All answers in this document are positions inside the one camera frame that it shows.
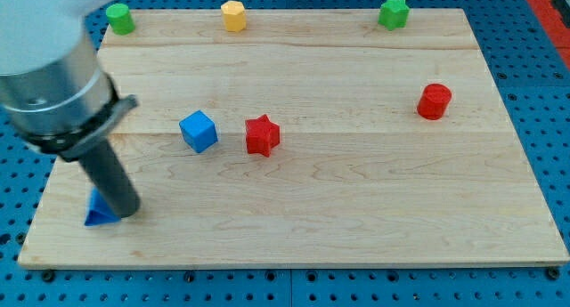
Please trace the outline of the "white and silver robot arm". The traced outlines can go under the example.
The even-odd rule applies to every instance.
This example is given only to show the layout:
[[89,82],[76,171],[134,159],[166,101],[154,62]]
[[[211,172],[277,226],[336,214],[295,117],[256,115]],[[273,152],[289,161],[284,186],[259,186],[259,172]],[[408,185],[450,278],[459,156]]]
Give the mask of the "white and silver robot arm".
[[112,0],[1,0],[1,105],[20,137],[66,161],[108,156],[119,99],[87,35],[86,15]]

